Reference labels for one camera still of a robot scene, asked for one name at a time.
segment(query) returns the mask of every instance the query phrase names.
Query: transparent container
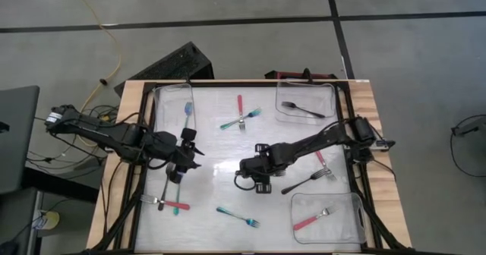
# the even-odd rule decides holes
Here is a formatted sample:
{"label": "transparent container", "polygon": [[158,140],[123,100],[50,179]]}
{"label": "transparent container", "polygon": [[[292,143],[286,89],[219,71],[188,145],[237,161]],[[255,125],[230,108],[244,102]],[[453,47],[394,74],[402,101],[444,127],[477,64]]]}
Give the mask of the transparent container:
{"label": "transparent container", "polygon": [[293,231],[300,244],[362,244],[366,242],[363,204],[357,194],[294,194],[291,202],[292,227],[330,209],[310,225]]}
{"label": "transparent container", "polygon": [[[334,118],[336,116],[336,96],[334,86],[329,83],[315,85],[281,80],[277,84],[275,99],[275,109],[277,110],[275,116],[278,121],[323,125],[329,123],[328,118],[336,120]],[[294,103],[300,109],[284,106],[283,102]],[[324,115],[325,118],[318,118],[301,109]]]}
{"label": "transparent container", "polygon": [[196,129],[192,87],[187,83],[156,88],[156,131],[168,131],[178,137],[182,129]]}

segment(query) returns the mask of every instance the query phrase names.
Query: white table surface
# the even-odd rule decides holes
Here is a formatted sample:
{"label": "white table surface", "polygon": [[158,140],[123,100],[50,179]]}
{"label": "white table surface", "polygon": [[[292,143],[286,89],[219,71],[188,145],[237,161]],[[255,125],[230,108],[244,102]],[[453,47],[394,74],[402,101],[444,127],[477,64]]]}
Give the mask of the white table surface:
{"label": "white table surface", "polygon": [[[329,102],[334,100],[329,87],[322,88]],[[323,125],[277,121],[274,87],[197,87],[192,89],[196,117],[196,147],[205,153],[195,161],[202,166],[192,169],[181,183],[180,201],[191,205],[178,216],[166,206],[144,204],[140,213],[136,251],[354,251],[359,244],[300,244],[292,236],[290,203],[295,193],[342,194],[349,192],[346,162],[341,146],[322,150],[324,159],[337,181],[321,178],[309,181],[289,194],[280,191],[307,179],[322,168],[315,154],[301,157],[286,170],[286,176],[271,178],[273,192],[256,194],[239,190],[234,184],[235,171],[241,159],[254,156],[256,143],[295,142],[316,134],[337,117],[325,118]],[[243,96],[244,112],[261,107],[262,113],[246,120],[246,131],[238,125],[219,129],[238,117],[237,95]],[[156,105],[156,129],[179,136],[185,121],[186,99],[160,99]],[[191,118],[189,127],[194,127]],[[166,180],[165,169],[149,171],[145,194],[160,197]],[[251,179],[238,182],[249,187]],[[166,199],[175,200],[177,186],[169,182]],[[256,219],[259,228],[216,211],[222,206],[246,218]]]}

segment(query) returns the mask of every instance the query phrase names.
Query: black metal frame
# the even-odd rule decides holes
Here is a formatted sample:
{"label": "black metal frame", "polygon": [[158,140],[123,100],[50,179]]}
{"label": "black metal frame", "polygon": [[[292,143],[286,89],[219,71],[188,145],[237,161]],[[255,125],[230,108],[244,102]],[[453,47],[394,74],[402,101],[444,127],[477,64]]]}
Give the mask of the black metal frame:
{"label": "black metal frame", "polygon": [[[188,82],[192,87],[276,87],[278,81],[276,80],[275,82],[254,82],[254,81],[248,81],[248,82],[231,82],[230,80],[227,82],[209,82],[209,83],[192,83]],[[352,106],[352,98],[351,98],[351,93],[349,89],[349,83],[346,81],[330,81],[330,80],[319,80],[316,84],[323,84],[323,83],[328,83],[334,86],[334,91],[335,91],[335,99],[336,99],[336,114],[338,116],[338,119],[344,119],[344,114],[342,113],[342,106],[341,106],[341,101],[339,97],[339,91],[344,92],[344,97],[346,101],[346,108],[348,109],[348,117],[349,118],[354,118],[355,117],[355,112]],[[144,94],[142,97],[142,102],[140,105],[140,115],[139,115],[139,123],[143,122],[144,115],[146,114],[147,110],[147,100],[149,96],[149,92],[153,88],[157,87],[164,87],[168,85],[173,85],[176,83],[145,83],[144,84]],[[155,105],[152,103],[151,105],[151,112],[150,112],[150,121],[149,121],[149,126],[153,127],[155,124]],[[345,150],[344,157],[346,159],[346,169],[348,172],[348,177],[349,181],[352,182],[355,180],[355,173],[353,170],[353,162],[351,162],[351,159],[349,159],[347,156],[347,151]],[[366,166],[365,165],[360,165],[360,172],[361,172],[361,179],[362,179],[362,185],[363,185],[363,191],[364,191],[364,197],[366,200],[370,203],[371,208],[374,210],[374,204],[373,204],[373,197],[371,196],[371,188],[370,188],[370,183],[368,179],[368,173],[366,171]],[[142,180],[145,182],[146,180],[146,175],[147,173],[141,173],[139,180]],[[127,181],[125,183],[125,192],[123,193],[123,201],[122,201],[122,208],[124,205],[126,205],[129,197],[130,197],[130,192],[131,192],[131,187],[132,187],[132,182],[133,182],[133,177],[134,177],[134,168],[128,169],[128,175],[127,175]],[[133,217],[133,222],[131,226],[131,231],[130,231],[130,241],[128,243],[128,249],[129,250],[134,250],[135,249],[135,241],[137,237],[137,230],[138,230],[138,223],[140,221],[140,208],[141,208],[141,202],[139,201],[137,205],[134,208],[134,217]],[[381,244],[381,236],[380,232],[378,231],[377,227],[371,223],[371,229],[373,232],[373,238],[374,238],[374,244],[376,248],[382,248]],[[114,249],[119,249],[120,248],[120,243],[121,243],[121,238],[123,234],[123,229],[118,232],[116,238],[115,238],[115,246]]]}

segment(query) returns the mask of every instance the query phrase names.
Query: gray concrete floor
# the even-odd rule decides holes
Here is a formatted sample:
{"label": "gray concrete floor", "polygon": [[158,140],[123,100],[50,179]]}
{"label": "gray concrete floor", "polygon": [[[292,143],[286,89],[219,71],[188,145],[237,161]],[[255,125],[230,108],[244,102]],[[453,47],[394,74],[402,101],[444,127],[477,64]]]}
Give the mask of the gray concrete floor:
{"label": "gray concrete floor", "polygon": [[[327,0],[88,0],[103,23],[328,16]],[[486,0],[336,0],[340,15],[484,11]],[[0,0],[0,27],[95,24],[80,0]],[[486,17],[342,23],[355,76],[371,79],[391,151],[412,244],[419,250],[483,254],[486,180],[457,170],[450,128],[484,113]],[[216,78],[262,78],[272,69],[345,77],[331,22],[116,30],[124,60],[116,84],[193,41],[213,62]],[[0,89],[37,84],[37,114],[63,103],[82,104],[116,64],[109,38],[98,30],[0,34]],[[118,103],[111,89],[93,104]],[[484,141],[456,140],[469,171],[486,174]],[[38,124],[30,148],[56,154],[64,146]],[[69,158],[81,157],[74,151]],[[82,178],[96,185],[100,173]],[[56,197],[46,198],[53,204]],[[79,251],[93,206],[73,201],[59,211],[62,233],[44,239],[42,252]]]}

